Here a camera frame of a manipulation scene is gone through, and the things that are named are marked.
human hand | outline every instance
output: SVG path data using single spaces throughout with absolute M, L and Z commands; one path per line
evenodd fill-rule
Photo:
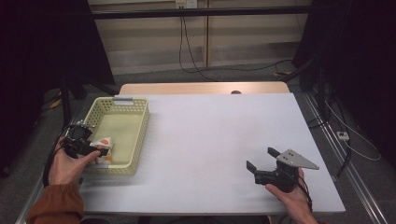
M 77 182 L 88 162 L 93 161 L 100 155 L 100 151 L 96 150 L 81 159 L 73 159 L 61 147 L 63 140 L 64 137 L 60 138 L 55 147 L 55 156 L 49 169 L 50 185 L 64 185 Z
M 304 172 L 301 168 L 298 170 L 299 172 L 299 183 L 301 186 L 304 186 Z M 286 211 L 289 216 L 298 224 L 311 224 L 317 222 L 315 218 L 312 216 L 311 210 L 309 209 L 307 203 L 307 197 L 305 193 L 299 188 L 295 187 L 294 190 L 290 193 L 285 193 L 274 185 L 267 184 L 265 188 L 270 191 L 274 196 L 276 196 L 285 206 Z

small object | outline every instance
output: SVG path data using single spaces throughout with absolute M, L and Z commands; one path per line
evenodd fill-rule
M 101 157 L 98 158 L 96 163 L 111 162 L 111 148 L 114 143 L 111 137 L 99 139 L 98 141 L 90 143 L 91 147 L 96 147 L 101 151 Z
M 254 174 L 256 184 L 272 184 L 283 192 L 289 193 L 298 183 L 299 167 L 318 169 L 318 166 L 313 162 L 303 158 L 291 149 L 284 153 L 279 153 L 272 147 L 268 147 L 268 154 L 276 158 L 276 169 L 272 172 L 257 170 L 250 161 L 247 161 L 247 169 Z
M 347 132 L 337 132 L 338 139 L 348 141 L 349 140 L 349 135 L 347 135 Z

orange sleeve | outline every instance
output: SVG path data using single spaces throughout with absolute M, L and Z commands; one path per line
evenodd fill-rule
M 32 206 L 27 224 L 78 224 L 84 215 L 84 204 L 77 184 L 47 186 Z

table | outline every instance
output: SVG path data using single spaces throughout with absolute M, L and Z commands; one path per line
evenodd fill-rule
M 231 95 L 231 91 L 243 94 Z M 137 173 L 84 176 L 80 192 L 87 213 L 285 213 L 279 200 L 254 184 L 246 169 L 246 160 L 261 170 L 276 168 L 276 160 L 266 154 L 267 147 L 281 152 L 292 148 L 320 167 L 318 171 L 304 170 L 314 212 L 345 211 L 295 98 L 284 83 L 128 84 L 120 94 L 148 98 L 150 120 Z

plastic basket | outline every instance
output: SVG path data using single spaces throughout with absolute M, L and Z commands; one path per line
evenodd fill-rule
M 149 123 L 147 99 L 133 99 L 132 105 L 115 105 L 113 97 L 99 97 L 84 120 L 93 126 L 91 141 L 111 137 L 110 164 L 89 165 L 85 173 L 134 175 Z

